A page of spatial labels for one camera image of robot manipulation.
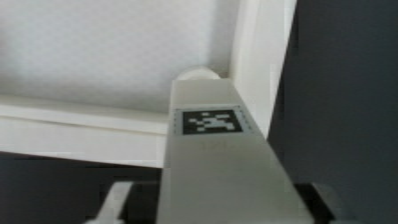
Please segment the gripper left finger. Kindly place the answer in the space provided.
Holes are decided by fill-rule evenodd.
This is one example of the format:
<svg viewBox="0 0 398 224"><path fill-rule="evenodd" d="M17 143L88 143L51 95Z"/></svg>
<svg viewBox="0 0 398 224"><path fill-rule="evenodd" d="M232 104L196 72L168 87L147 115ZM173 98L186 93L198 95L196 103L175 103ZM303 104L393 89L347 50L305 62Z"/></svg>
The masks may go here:
<svg viewBox="0 0 398 224"><path fill-rule="evenodd" d="M155 224L159 187L157 181L116 181L86 224Z"/></svg>

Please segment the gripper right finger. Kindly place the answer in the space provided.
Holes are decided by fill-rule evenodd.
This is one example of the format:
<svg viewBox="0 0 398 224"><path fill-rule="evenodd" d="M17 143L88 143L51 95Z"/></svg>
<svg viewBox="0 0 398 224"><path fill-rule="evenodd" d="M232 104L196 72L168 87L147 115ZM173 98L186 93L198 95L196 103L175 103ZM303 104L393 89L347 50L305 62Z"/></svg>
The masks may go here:
<svg viewBox="0 0 398 224"><path fill-rule="evenodd" d="M321 183L299 183L296 189L315 218L315 224L344 224L347 209L335 188Z"/></svg>

